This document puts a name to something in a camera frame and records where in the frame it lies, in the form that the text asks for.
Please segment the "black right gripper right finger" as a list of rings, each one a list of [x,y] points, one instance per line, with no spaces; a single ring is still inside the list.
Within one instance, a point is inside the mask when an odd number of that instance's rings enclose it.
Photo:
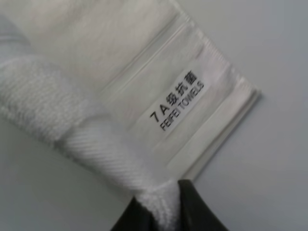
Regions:
[[[203,201],[190,180],[179,180],[180,227],[179,231],[228,231]]]

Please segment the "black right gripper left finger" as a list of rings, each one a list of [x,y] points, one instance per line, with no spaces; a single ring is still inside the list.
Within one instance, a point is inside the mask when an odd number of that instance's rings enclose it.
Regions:
[[[111,231],[153,231],[154,218],[152,214],[132,198],[119,220],[111,228]]]

